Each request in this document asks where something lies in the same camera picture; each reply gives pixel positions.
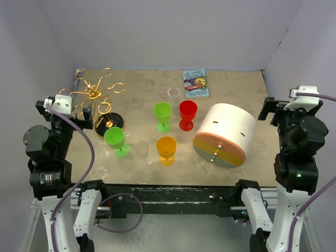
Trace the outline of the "gold wine glass rack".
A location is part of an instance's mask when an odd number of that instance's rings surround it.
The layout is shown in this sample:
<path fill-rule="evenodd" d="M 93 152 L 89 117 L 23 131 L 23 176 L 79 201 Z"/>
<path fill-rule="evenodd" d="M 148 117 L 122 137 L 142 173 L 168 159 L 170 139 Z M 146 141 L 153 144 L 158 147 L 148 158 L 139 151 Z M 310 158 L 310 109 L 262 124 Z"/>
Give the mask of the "gold wine glass rack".
<path fill-rule="evenodd" d="M 118 113 L 112 111 L 112 102 L 109 94 L 120 94 L 125 91 L 121 82 L 114 83 L 104 88 L 102 83 L 112 76 L 111 68 L 103 68 L 97 80 L 89 80 L 89 73 L 86 69 L 78 69 L 75 79 L 78 87 L 75 91 L 69 88 L 60 90 L 61 95 L 74 97 L 75 114 L 79 119 L 84 117 L 83 109 L 90 107 L 96 134 L 103 138 L 105 132 L 113 127 L 124 128 L 124 120 Z"/>

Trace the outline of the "clear wine glass front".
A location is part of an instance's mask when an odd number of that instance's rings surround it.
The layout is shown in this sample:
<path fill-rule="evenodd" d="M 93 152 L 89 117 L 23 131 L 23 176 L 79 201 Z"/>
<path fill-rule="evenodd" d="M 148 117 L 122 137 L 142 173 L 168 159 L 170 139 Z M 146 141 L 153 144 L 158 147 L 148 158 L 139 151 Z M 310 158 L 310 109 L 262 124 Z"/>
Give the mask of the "clear wine glass front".
<path fill-rule="evenodd" d="M 139 158 L 145 162 L 146 165 L 151 165 L 152 161 L 149 158 L 149 145 L 145 141 L 140 141 L 135 144 L 135 151 Z"/>

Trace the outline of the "red wine glass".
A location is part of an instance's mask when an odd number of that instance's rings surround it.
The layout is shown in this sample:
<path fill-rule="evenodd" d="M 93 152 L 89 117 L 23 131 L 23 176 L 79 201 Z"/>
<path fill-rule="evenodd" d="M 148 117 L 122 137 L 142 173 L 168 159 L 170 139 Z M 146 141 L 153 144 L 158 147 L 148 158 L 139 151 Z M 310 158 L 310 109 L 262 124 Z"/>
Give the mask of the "red wine glass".
<path fill-rule="evenodd" d="M 179 127 L 183 131 L 191 131 L 193 119 L 196 117 L 197 104 L 192 100 L 185 100 L 179 106 L 181 121 Z"/>

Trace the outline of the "white round drawer box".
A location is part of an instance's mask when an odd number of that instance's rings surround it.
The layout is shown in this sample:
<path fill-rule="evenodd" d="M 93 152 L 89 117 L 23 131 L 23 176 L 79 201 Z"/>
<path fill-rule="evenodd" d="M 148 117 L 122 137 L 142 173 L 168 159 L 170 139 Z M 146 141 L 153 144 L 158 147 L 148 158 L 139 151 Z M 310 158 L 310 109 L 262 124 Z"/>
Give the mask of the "white round drawer box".
<path fill-rule="evenodd" d="M 240 107 L 218 103 L 210 107 L 193 138 L 193 148 L 205 160 L 224 168 L 241 166 L 257 128 L 256 119 Z"/>

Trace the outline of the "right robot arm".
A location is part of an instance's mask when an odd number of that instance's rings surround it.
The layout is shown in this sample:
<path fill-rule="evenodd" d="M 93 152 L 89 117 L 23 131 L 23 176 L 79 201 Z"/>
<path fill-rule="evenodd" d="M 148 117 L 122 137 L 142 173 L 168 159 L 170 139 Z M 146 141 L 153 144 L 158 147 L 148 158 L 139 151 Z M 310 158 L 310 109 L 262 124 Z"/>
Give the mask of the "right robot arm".
<path fill-rule="evenodd" d="M 266 97 L 258 120 L 273 113 L 280 151 L 275 157 L 277 206 L 270 220 L 260 187 L 255 181 L 239 180 L 234 201 L 244 205 L 253 229 L 250 251 L 299 251 L 306 210 L 317 197 L 318 168 L 314 159 L 325 144 L 329 130 L 315 114 L 323 102 L 296 103 Z"/>

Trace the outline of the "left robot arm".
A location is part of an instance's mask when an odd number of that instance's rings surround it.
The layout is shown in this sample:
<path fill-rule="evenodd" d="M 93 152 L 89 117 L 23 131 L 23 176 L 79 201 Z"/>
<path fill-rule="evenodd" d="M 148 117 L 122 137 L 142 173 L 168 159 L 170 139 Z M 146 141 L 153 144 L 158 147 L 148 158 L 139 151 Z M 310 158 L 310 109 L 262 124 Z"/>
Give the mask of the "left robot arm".
<path fill-rule="evenodd" d="M 26 131 L 23 142 L 29 157 L 29 183 L 42 211 L 49 251 L 94 251 L 92 232 L 98 206 L 108 200 L 103 180 L 87 181 L 84 175 L 71 183 L 72 165 L 66 160 L 74 131 L 89 144 L 93 167 L 95 151 L 84 129 L 93 129 L 92 106 L 83 108 L 78 119 L 72 98 L 55 96 L 37 101 L 39 113 L 51 127 L 35 125 Z"/>

